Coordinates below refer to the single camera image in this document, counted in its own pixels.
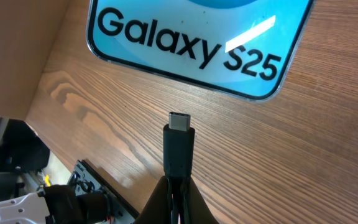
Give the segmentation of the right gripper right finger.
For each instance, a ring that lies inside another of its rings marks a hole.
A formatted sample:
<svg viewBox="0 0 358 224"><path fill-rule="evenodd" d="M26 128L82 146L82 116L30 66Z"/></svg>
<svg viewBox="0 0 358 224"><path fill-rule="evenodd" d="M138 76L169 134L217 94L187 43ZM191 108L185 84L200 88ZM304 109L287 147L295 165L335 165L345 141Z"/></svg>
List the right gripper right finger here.
<svg viewBox="0 0 358 224"><path fill-rule="evenodd" d="M188 211L192 224L218 224L193 179L188 189Z"/></svg>

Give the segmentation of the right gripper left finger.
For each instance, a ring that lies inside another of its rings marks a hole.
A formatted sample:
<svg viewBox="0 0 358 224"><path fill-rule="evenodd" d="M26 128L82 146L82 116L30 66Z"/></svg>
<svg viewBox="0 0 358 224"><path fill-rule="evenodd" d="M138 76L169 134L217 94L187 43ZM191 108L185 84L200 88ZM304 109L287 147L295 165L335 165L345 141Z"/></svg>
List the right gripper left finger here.
<svg viewBox="0 0 358 224"><path fill-rule="evenodd" d="M161 177L144 209L136 218L135 224L167 224L170 223L168 207L168 180Z"/></svg>

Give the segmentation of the turquoise screen smartphone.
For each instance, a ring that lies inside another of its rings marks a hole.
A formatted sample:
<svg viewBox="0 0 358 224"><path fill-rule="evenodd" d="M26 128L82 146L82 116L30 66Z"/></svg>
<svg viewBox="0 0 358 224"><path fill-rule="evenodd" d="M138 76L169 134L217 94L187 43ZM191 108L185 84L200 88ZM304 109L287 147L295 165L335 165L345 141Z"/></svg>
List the turquoise screen smartphone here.
<svg viewBox="0 0 358 224"><path fill-rule="evenodd" d="M91 0L98 58L247 101L283 85L314 0Z"/></svg>

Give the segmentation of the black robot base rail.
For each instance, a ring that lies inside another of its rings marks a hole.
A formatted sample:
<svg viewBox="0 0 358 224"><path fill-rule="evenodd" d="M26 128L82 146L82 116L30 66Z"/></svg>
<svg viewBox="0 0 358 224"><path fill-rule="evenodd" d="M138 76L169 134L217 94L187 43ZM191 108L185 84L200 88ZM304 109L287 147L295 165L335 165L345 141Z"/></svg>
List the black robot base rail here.
<svg viewBox="0 0 358 224"><path fill-rule="evenodd" d="M67 183L80 201L86 223L133 224L139 212L86 161L78 161Z"/></svg>

